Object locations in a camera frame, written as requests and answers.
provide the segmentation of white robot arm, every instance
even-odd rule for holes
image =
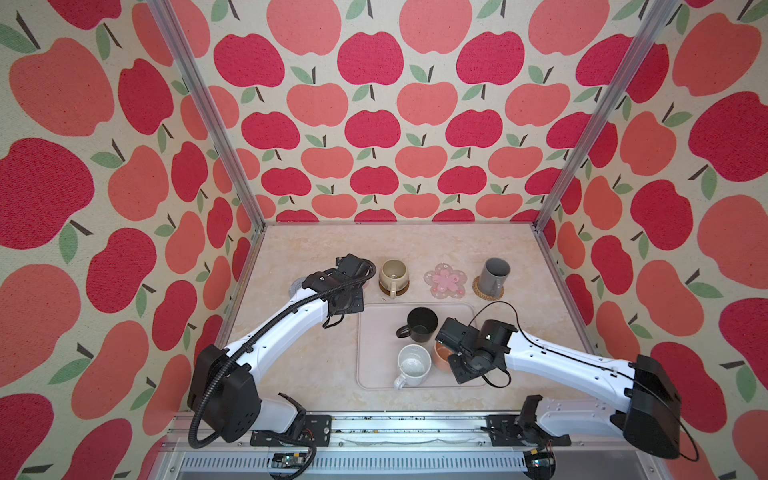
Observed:
[[[223,350],[207,347],[198,356],[187,400],[196,417],[228,442],[247,430],[295,431],[297,404],[288,397],[260,398],[256,384],[307,330],[324,320],[323,326],[327,326],[334,314],[361,311],[361,286],[374,273],[375,267],[367,260],[351,254],[337,259],[337,269],[308,277],[279,313],[252,332]],[[517,422],[519,431],[512,432],[519,438],[541,443],[547,437],[573,433],[623,434],[652,455],[679,455],[680,397],[660,365],[649,357],[628,362],[592,356],[497,320],[486,320],[477,330],[448,318],[436,340],[455,352],[449,364],[458,383],[492,369],[510,369],[544,376],[594,397],[573,402],[529,397]],[[642,388],[655,391],[649,395],[638,389],[636,383],[641,380]],[[197,441],[195,445],[193,434],[197,441],[196,426],[194,432],[190,429],[193,447],[206,444]]]

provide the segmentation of vent grille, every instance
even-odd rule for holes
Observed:
[[[203,453],[184,456],[184,472],[267,472],[274,452]],[[524,472],[522,452],[318,452],[314,473]]]

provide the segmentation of white tray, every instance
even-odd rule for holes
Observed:
[[[452,317],[465,325],[475,315],[468,303],[374,303],[366,305],[359,314],[357,335],[357,383],[366,390],[391,389],[392,383],[400,374],[397,367],[397,354],[404,346],[414,342],[410,337],[399,339],[395,331],[407,324],[408,314],[417,306],[425,306],[437,314],[438,327],[427,343],[419,343],[427,349],[434,359],[435,336],[440,331],[445,319]],[[481,378],[459,385],[450,372],[443,372],[432,364],[427,378],[419,386],[406,386],[407,389],[430,388],[471,388],[483,386]]]

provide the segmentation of flower-shaped coaster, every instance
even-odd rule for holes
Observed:
[[[424,281],[431,287],[429,291],[436,299],[447,296],[462,298],[467,275],[461,270],[452,269],[447,263],[438,263],[434,270],[424,274]]]

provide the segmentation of apple-patterned wallpaper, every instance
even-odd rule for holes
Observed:
[[[552,217],[597,350],[650,355],[680,390],[703,454],[668,462],[676,480],[768,478],[766,13],[681,2],[648,57],[669,55],[660,88],[641,101],[635,78],[609,120],[618,149],[590,155]]]
[[[532,220],[647,9],[193,1],[210,24],[198,68],[268,223]],[[655,51],[632,101],[652,97],[668,67]],[[616,148],[609,125],[595,161]]]
[[[143,480],[253,228],[146,3],[4,0],[0,71],[0,479]]]

